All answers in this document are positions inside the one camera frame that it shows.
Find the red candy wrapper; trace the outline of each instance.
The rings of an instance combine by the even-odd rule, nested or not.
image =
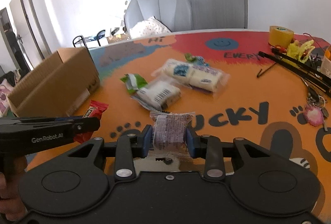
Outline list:
[[[83,118],[91,118],[91,117],[96,117],[99,120],[102,117],[102,113],[105,112],[108,108],[108,104],[102,103],[102,102],[97,102],[97,101],[91,101],[90,103],[90,107],[87,109],[85,115],[83,116]],[[92,132],[87,132],[84,134],[77,134],[73,140],[75,142],[78,142],[80,144],[88,141],[91,139],[93,135],[93,131]]]

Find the chair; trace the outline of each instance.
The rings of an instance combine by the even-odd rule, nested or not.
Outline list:
[[[154,16],[171,32],[193,29],[189,0],[131,0],[125,12],[125,25],[129,31],[138,22]]]

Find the clear plastic snack package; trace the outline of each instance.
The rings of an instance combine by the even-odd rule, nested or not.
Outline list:
[[[186,127],[195,112],[185,114],[152,111],[150,117],[155,122],[148,157],[190,158],[186,147]]]
[[[160,76],[138,90],[132,99],[147,110],[164,111],[181,97],[180,84],[170,77]]]
[[[155,76],[159,74],[165,74],[192,88],[198,88],[212,93],[224,87],[230,78],[230,75],[222,70],[174,59],[167,60],[166,63],[152,75]]]

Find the orange table surface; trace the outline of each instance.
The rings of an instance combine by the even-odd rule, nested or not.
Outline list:
[[[260,69],[272,64],[258,56],[259,51],[270,52],[268,36],[269,33],[250,31],[194,32],[90,50],[102,83],[77,115],[85,113],[92,99],[105,102],[109,108],[94,137],[101,136],[109,142],[123,133],[139,133],[146,124],[152,124],[149,111],[130,98],[120,78],[126,73],[138,73],[150,82],[154,79],[151,73],[169,58],[185,61],[184,53],[203,56],[211,67],[231,75],[222,94],[213,97],[183,88],[181,99],[168,111],[196,112],[191,124],[199,135],[214,135],[228,142],[245,137],[309,168],[321,182],[313,214],[331,223],[331,128],[325,132],[321,126],[310,126],[303,119],[307,88],[297,75],[275,66],[256,78]],[[329,46],[326,41],[317,40],[322,47]],[[318,48],[315,53],[321,55],[322,50]],[[331,111],[330,100],[327,108]],[[331,126],[330,118],[326,123]],[[76,143],[40,152],[29,169],[75,146]],[[112,163],[113,160],[107,162],[106,172],[111,172],[108,170]]]

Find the blue smiley face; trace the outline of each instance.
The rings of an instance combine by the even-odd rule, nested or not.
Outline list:
[[[214,50],[233,50],[239,47],[239,43],[230,38],[216,38],[207,41],[206,46]]]

